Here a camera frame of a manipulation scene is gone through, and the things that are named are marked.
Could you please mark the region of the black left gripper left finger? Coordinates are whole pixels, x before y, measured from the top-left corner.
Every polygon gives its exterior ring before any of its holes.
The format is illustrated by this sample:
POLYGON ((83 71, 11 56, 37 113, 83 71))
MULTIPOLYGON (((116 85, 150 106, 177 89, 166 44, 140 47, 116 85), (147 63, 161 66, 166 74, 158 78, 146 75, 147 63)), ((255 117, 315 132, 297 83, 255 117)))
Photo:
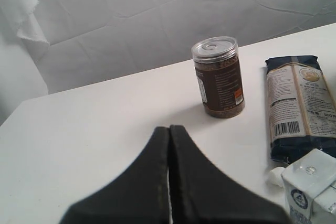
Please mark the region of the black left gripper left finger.
POLYGON ((69 207, 61 223, 168 223, 169 130, 156 127, 134 162, 106 187, 69 207))

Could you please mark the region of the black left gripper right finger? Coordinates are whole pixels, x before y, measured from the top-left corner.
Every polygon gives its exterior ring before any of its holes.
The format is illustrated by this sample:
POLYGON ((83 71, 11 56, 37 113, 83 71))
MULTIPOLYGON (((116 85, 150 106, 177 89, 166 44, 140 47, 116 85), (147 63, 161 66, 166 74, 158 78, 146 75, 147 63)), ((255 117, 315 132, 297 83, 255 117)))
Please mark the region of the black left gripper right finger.
POLYGON ((220 171, 181 125, 170 126, 169 184, 174 223, 291 223, 282 207, 220 171))

